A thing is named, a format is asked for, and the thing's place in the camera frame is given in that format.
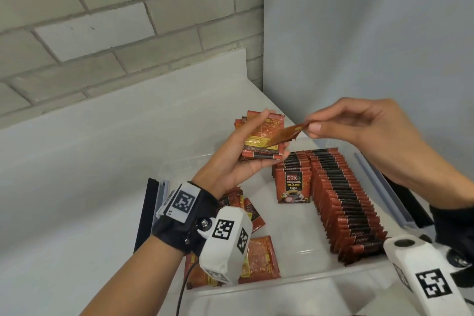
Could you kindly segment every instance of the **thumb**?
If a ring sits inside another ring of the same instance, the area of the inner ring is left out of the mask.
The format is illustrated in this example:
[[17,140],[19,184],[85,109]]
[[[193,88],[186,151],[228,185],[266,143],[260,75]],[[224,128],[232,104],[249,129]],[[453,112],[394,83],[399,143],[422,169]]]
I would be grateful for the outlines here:
[[361,127],[340,124],[334,121],[316,121],[308,125],[311,137],[319,139],[339,139],[354,144],[360,135]]

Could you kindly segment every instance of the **wrist strap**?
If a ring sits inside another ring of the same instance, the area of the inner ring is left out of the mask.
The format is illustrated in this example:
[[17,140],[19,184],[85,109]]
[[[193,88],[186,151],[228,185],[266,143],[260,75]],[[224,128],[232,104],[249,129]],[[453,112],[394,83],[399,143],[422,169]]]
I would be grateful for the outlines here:
[[152,235],[184,253],[200,255],[205,239],[199,235],[202,220],[216,217],[217,199],[194,183],[181,184],[160,208]]

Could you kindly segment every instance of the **cinder block wall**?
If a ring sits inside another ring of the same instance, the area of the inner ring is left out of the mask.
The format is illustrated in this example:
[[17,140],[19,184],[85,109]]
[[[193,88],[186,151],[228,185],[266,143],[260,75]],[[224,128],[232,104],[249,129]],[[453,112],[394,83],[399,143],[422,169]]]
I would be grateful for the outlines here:
[[[42,37],[44,26],[139,3],[144,39],[63,60]],[[0,0],[0,128],[237,47],[261,89],[263,0]]]

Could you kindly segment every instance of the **white tracking device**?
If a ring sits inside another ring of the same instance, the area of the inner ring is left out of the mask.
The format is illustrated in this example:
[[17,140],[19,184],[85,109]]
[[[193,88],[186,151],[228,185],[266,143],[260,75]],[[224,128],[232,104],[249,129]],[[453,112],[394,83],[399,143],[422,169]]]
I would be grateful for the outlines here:
[[224,206],[207,231],[199,265],[210,277],[223,283],[237,283],[248,251],[252,221],[240,207]]
[[433,245],[412,235],[401,235],[387,239],[383,248],[418,313],[472,315],[451,277],[452,267]]

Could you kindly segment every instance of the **black wristband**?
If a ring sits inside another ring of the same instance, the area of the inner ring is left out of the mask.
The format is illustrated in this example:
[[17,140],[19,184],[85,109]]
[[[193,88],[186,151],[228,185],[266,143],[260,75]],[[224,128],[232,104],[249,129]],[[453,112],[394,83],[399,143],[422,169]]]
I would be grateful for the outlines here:
[[199,256],[206,240],[198,233],[198,229],[205,230],[202,221],[209,221],[208,224],[210,225],[209,219],[216,217],[218,202],[208,191],[192,182],[188,183],[198,187],[200,191],[187,215],[186,221],[182,223],[167,215],[169,207],[179,197],[180,189],[178,189],[169,200],[166,209],[163,211],[164,214],[154,224],[152,235],[186,254],[193,252]]

